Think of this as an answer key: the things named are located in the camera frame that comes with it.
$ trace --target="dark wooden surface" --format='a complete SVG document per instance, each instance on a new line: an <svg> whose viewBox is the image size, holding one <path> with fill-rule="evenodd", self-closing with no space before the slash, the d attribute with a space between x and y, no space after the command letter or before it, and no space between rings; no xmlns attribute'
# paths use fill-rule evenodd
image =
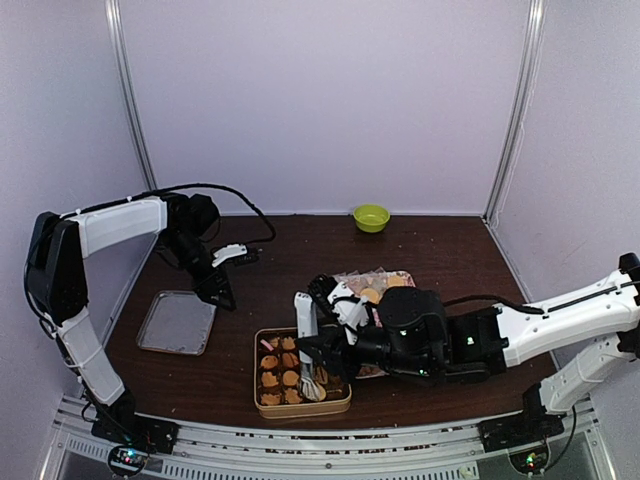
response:
<svg viewBox="0 0 640 480"><path fill-rule="evenodd" d="M357 232L349 217L276 217L275 242L259 263L229 268L237 311L218 311L206 351L188 357L140 350L136 335L154 295L189 289L189 277L153 254L118 320L107 351L134 392L138 411L248 427L368 428L429 424L521 408L521 394L554 372L543 355L480 385L433 388L393 378L358 381L344 414L264 420L253 404L253 339L261 328L295 326L293 295L319 273L407 270L444 300L494 293L521 301L487 230L476 218L395 217L379 235ZM264 235L255 217L224 218L216 244ZM478 305L467 305L465 308Z"/></svg>

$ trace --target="white enclosure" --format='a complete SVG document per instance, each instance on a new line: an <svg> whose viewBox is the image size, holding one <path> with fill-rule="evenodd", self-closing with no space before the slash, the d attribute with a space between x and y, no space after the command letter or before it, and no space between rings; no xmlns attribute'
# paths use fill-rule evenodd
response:
<svg viewBox="0 0 640 480"><path fill-rule="evenodd" d="M483 215L502 165L490 228L530 300L640 252L637 1L123 0L142 126L133 146L114 10L10 3L0 6L0 464L12 478L32 477L60 394L75 387L22 301L33 220L142 190L136 139L160 186L227 184L272 214L375 202ZM543 44L535 82L518 90L531 12L544 16ZM517 91L532 93L521 124ZM99 333L147 243L90 260ZM566 363L576 348L556 353ZM593 400L619 478L631 479L640 371L623 370Z"/></svg>
<svg viewBox="0 0 640 480"><path fill-rule="evenodd" d="M120 9L161 186L225 183L270 213L366 202L484 212L528 1L128 0Z"/></svg>

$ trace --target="cookie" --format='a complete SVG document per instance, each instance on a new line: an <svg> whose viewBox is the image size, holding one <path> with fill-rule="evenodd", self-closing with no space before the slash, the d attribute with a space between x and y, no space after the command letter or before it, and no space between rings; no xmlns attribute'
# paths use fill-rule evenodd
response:
<svg viewBox="0 0 640 480"><path fill-rule="evenodd" d="M296 349L296 341L293 337L284 337L282 339L282 348L285 350L295 350Z"/></svg>
<svg viewBox="0 0 640 480"><path fill-rule="evenodd" d="M295 353L283 353L282 365L284 365L284 368L295 368L300 365L300 360Z"/></svg>
<svg viewBox="0 0 640 480"><path fill-rule="evenodd" d="M274 405L280 405L280 403L282 403L282 397L280 395L265 393L260 397L260 403L262 405L273 407Z"/></svg>
<svg viewBox="0 0 640 480"><path fill-rule="evenodd" d="M295 387L298 384L298 380L300 380L300 375L293 370L287 370L284 372L284 375L282 375L282 383L284 383L286 387Z"/></svg>
<svg viewBox="0 0 640 480"><path fill-rule="evenodd" d="M300 392L298 392L297 390L293 389L293 388L286 388L284 391L284 399L287 403L290 403L292 405L297 405L299 403L302 403L304 401L304 399L302 398L302 396L300 395Z"/></svg>
<svg viewBox="0 0 640 480"><path fill-rule="evenodd" d="M278 377L276 377L271 372L264 372L261 377L262 385L266 388L276 387L280 382L278 382Z"/></svg>
<svg viewBox="0 0 640 480"><path fill-rule="evenodd" d="M373 288L365 288L360 292L360 296L367 296L371 303L378 303L380 301L380 294Z"/></svg>
<svg viewBox="0 0 640 480"><path fill-rule="evenodd" d="M278 366L278 357L274 355L267 355L260 362L260 368L264 368L265 370L271 370L272 368L276 368Z"/></svg>

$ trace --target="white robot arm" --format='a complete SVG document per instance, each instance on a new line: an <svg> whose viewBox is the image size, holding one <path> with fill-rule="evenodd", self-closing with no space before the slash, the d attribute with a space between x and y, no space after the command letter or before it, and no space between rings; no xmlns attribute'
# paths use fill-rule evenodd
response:
<svg viewBox="0 0 640 480"><path fill-rule="evenodd" d="M505 300L449 317L446 306L484 297L443 303L435 292L396 287L372 305L324 275L311 282L309 294L343 328L321 329L319 335L299 338L298 345L345 380L369 365L432 382L475 383L595 337L561 371L524 393L521 413L480 424L486 451L562 433L562 417L580 398L618 365L640 356L640 261L635 254L622 256L619 269L606 278L566 295L523 306ZM373 310L382 328L374 325Z"/></svg>
<svg viewBox="0 0 640 480"><path fill-rule="evenodd" d="M66 215L43 213L36 220L25 267L29 305L96 407L92 433L146 452L170 453L177 426L135 415L133 395L111 366L91 324L84 259L130 238L158 235L191 275L200 300L234 310L224 263L251 263L257 252L239 244L214 253L205 248L199 237L219 219L219 212L208 196L173 193L192 186L207 185L146 192ZM259 212L273 237L275 231L262 212L247 203Z"/></svg>

